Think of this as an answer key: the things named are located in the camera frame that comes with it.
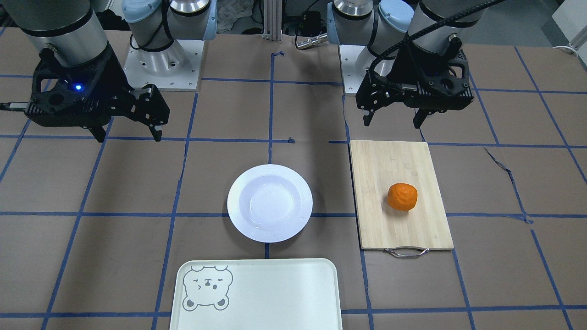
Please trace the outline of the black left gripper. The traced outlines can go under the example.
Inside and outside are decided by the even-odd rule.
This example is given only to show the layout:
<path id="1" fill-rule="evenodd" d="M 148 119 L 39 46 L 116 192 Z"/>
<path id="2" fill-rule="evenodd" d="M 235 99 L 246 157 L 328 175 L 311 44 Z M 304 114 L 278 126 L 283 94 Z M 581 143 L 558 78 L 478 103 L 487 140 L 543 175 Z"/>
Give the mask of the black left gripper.
<path id="1" fill-rule="evenodd" d="M 413 117 L 420 129 L 432 111 L 463 110 L 474 100 L 468 77 L 468 61 L 461 44 L 453 44 L 444 54 L 433 54 L 415 44 L 402 47 L 390 73 L 367 72 L 356 94 L 356 105 L 363 110 L 364 126 L 375 112 L 400 102 L 419 108 Z"/>

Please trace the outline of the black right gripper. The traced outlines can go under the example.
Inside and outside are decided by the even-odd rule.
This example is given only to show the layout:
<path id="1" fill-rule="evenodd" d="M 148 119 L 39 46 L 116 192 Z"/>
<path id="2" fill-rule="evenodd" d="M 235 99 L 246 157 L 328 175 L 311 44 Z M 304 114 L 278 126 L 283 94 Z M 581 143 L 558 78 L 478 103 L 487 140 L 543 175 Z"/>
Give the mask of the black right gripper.
<path id="1" fill-rule="evenodd" d="M 44 127 L 87 127 L 103 143 L 113 116 L 123 116 L 149 126 L 156 142 L 170 109 L 155 84 L 133 88 L 111 46 L 96 58 L 64 67 L 50 48 L 43 48 L 33 74 L 27 118 Z"/>

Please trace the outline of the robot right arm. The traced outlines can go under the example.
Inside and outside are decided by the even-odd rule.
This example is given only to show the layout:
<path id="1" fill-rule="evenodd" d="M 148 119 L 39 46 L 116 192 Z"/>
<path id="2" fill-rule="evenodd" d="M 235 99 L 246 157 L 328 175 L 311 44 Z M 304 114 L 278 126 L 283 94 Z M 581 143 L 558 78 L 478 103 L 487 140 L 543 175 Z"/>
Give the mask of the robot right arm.
<path id="1" fill-rule="evenodd" d="M 199 52 L 194 44 L 217 32 L 216 0 L 124 0 L 132 35 L 127 63 L 143 85 L 130 82 L 88 0 L 5 0 L 9 15 L 38 51 L 27 102 L 1 104 L 44 127 L 81 127 L 102 143 L 105 125 L 125 117 L 149 128 L 159 142 L 170 107 L 165 90 L 196 90 Z"/>

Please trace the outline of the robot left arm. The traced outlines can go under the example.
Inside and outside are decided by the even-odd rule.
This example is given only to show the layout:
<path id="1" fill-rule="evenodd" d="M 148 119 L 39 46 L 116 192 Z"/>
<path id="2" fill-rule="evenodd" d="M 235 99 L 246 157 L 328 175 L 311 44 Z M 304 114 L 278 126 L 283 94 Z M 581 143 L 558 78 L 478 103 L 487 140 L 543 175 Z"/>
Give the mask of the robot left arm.
<path id="1" fill-rule="evenodd" d="M 463 51 L 468 30 L 497 0 L 332 0 L 331 44 L 363 46 L 356 106 L 369 126 L 379 109 L 403 103 L 416 109 L 419 129 L 435 113 L 463 110 L 474 100 Z"/>

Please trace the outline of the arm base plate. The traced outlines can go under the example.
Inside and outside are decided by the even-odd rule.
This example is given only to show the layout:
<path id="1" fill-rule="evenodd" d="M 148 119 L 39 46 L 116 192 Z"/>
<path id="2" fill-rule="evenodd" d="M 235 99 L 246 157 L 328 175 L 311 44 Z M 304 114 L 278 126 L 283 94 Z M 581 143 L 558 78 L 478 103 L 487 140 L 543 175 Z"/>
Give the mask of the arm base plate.
<path id="1" fill-rule="evenodd" d="M 339 46 L 339 58 L 344 94 L 354 96 L 375 57 L 367 46 L 342 44 Z"/>
<path id="2" fill-rule="evenodd" d="M 124 73 L 134 88 L 154 84 L 161 91 L 197 92 L 206 46 L 203 40 L 175 40 L 159 52 L 130 49 Z"/>

